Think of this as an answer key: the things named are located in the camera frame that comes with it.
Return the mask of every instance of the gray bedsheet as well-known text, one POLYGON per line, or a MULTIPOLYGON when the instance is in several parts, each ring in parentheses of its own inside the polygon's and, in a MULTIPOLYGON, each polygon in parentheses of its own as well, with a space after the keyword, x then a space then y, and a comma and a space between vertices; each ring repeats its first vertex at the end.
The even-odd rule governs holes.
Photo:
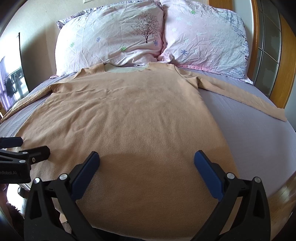
MULTIPOLYGON (((223 75, 201 73, 233 84, 273 104, 253 85, 223 75)), ((43 82, 31 94, 60 79, 43 82)), ((224 134, 240 177, 250 180, 259 176, 268 196, 277 191, 296 171, 296 133, 290 123, 225 96, 203 89, 199 89, 199 92, 224 134)), ((0 135, 14 136, 45 99, 36 101, 4 121, 0 125, 0 135)))

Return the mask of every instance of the purple curtain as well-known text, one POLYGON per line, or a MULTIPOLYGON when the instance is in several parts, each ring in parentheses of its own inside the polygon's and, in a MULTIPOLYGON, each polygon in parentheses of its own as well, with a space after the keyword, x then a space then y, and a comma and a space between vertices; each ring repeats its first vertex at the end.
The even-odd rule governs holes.
POLYGON ((4 109, 8 111, 15 104, 15 99, 14 97, 10 98, 9 96, 7 96, 4 80, 8 76, 8 73, 6 72, 4 59, 5 57, 3 57, 3 59, 0 62, 0 97, 4 109))

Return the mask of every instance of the wooden floor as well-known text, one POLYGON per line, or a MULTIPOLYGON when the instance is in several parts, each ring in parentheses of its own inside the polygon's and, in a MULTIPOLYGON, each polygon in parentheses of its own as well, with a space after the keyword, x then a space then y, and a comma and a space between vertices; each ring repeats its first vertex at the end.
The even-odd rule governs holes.
POLYGON ((296 206, 296 172, 274 195, 268 198, 271 216, 271 240, 288 221, 296 206))

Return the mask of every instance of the blue gripper pad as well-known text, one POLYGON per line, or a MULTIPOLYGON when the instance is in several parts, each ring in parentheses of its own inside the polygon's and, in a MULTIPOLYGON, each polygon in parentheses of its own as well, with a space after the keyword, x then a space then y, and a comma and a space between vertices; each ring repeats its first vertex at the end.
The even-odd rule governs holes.
POLYGON ((78 200, 82 198, 87 186, 100 166, 100 156, 94 152, 84 164, 71 185, 71 198, 78 200))
POLYGON ((212 197, 221 201, 224 196, 223 183, 201 151, 195 153, 194 165, 206 183, 212 197))
POLYGON ((2 148, 19 147, 23 144, 21 137, 6 137, 0 143, 2 148))

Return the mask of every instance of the pink pillowcase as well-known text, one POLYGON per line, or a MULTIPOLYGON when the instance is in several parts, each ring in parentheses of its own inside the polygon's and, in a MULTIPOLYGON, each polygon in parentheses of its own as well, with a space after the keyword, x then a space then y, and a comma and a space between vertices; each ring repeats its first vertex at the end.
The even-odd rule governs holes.
POLYGON ((146 65, 161 54, 162 6, 159 2, 128 1, 79 12, 57 21, 55 57, 63 76, 98 63, 146 65))
POLYGON ((158 61, 233 78, 246 77, 249 48, 233 11, 188 0, 160 0, 165 12, 158 61))

